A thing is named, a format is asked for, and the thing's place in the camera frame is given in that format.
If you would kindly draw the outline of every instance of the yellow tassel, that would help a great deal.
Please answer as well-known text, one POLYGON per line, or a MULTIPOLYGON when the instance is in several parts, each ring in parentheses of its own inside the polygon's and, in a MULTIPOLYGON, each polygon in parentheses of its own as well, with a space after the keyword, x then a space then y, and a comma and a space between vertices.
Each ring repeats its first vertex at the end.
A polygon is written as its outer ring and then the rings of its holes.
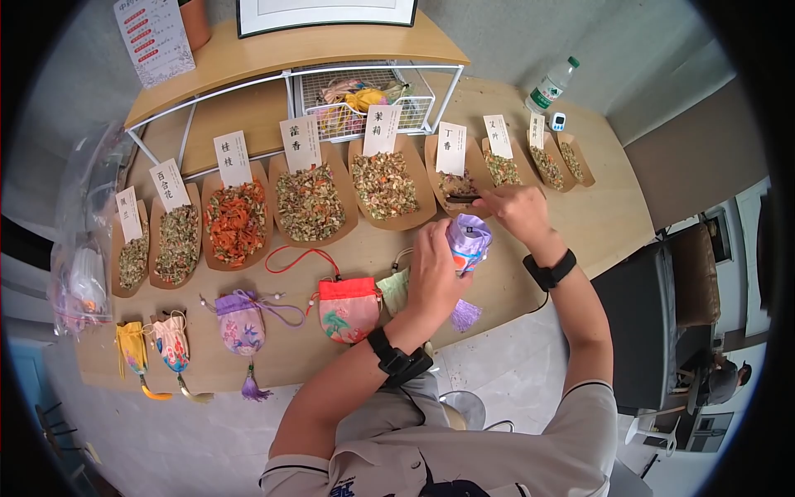
POLYGON ((154 400, 169 400, 171 398, 171 394, 153 394, 146 385, 141 385, 141 390, 144 391, 146 397, 153 398, 154 400))
POLYGON ((191 394, 190 392, 188 392, 188 389, 185 388, 184 386, 181 387, 180 389, 182 390, 182 394, 185 397, 189 398, 194 402, 198 402, 199 404, 206 404, 215 397, 215 394, 198 394, 198 395, 191 394))
POLYGON ((171 398, 171 394, 153 394, 146 386, 144 375, 138 375, 138 377, 141 379, 141 390, 144 391, 146 397, 153 398, 154 400, 169 400, 171 398))

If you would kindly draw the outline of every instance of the hand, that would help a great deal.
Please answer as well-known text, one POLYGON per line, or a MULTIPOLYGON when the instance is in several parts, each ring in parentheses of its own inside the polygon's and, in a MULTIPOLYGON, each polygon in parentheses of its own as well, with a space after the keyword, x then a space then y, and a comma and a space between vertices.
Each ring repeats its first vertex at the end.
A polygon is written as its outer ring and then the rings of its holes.
POLYGON ((472 271, 462 278, 445 232, 452 219, 425 224, 414 240, 406 310, 432 324, 433 331, 450 316, 464 291, 472 284, 472 271))
POLYGON ((475 207, 485 207, 530 252, 538 250, 553 233, 544 195, 536 187, 506 184, 482 190, 475 207))

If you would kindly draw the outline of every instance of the floor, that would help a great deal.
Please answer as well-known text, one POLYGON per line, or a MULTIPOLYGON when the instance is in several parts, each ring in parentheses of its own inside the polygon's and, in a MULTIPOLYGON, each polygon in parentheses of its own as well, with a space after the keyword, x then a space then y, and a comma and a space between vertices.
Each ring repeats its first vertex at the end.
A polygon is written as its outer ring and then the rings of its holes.
MULTIPOLYGON (((102 461, 97 469, 126 497, 257 495, 257 481, 281 416, 298 386, 273 388, 257 404, 239 393, 207 405, 155 402, 134 392, 86 386, 70 339, 43 350, 64 416, 102 461)), ((550 302, 536 313, 436 351, 440 393, 468 390, 483 400, 487 425, 510 419, 540 433, 555 413, 568 358, 550 302)), ((640 474, 654 449, 623 445, 631 418, 619 420, 619 459, 640 474)))

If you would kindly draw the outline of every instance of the dried herbs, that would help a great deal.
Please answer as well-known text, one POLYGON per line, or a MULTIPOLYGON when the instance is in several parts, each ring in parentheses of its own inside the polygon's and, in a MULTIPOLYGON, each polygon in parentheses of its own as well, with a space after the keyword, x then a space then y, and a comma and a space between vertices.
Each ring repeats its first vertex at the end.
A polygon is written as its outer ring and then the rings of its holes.
POLYGON ((403 152, 354 156, 354 186, 373 219, 383 220, 419 210, 414 180, 406 172, 403 152))
POLYGON ((491 173, 491 179, 494 180, 494 186, 522 184, 522 179, 519 177, 514 161, 500 155, 494 155, 491 150, 484 152, 483 157, 486 159, 486 166, 488 166, 489 173, 491 173))
POLYGON ((577 161, 577 157, 574 157, 574 149, 572 146, 566 142, 561 142, 560 155, 563 156, 563 162, 566 163, 568 170, 572 172, 574 179, 580 183, 584 182, 585 176, 583 175, 582 168, 580 168, 580 163, 577 161))
POLYGON ((556 190, 562 190, 565 186, 563 175, 560 174, 560 169, 558 169, 552 156, 534 146, 530 146, 530 155, 533 157, 536 167, 538 167, 538 172, 546 179, 547 184, 552 185, 556 190))
MULTIPOLYGON (((469 169, 464 168, 463 176, 458 176, 451 173, 439 172, 439 190, 444 194, 444 198, 450 195, 477 195, 478 189, 472 183, 472 177, 469 175, 469 169)), ((447 209, 465 209, 472 206, 472 204, 451 204, 444 202, 447 209)))
POLYGON ((118 284, 128 290, 136 286, 146 274, 146 259, 149 257, 149 223, 143 219, 141 219, 141 232, 143 236, 125 243, 118 256, 118 284))
POLYGON ((213 192, 204 211, 204 224, 212 242, 212 254, 230 267, 241 266, 265 244, 265 189, 252 183, 213 192))
POLYGON ((183 205, 160 218, 160 255, 154 262, 154 273, 166 283, 179 285, 196 268, 199 210, 183 205))
POLYGON ((332 177, 328 164, 279 176, 276 195, 281 227, 291 239, 318 242, 345 224, 345 210, 332 177))

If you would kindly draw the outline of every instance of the plastic water bottle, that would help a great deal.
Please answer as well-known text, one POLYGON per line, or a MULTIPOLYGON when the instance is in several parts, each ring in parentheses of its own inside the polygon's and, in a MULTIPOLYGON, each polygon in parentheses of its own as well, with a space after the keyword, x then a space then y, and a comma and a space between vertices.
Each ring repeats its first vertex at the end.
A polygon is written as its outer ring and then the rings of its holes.
POLYGON ((527 108, 536 114, 543 114, 563 93, 568 82, 572 80, 574 70, 579 66, 580 62, 574 57, 569 57, 563 64, 555 66, 525 99, 527 108))

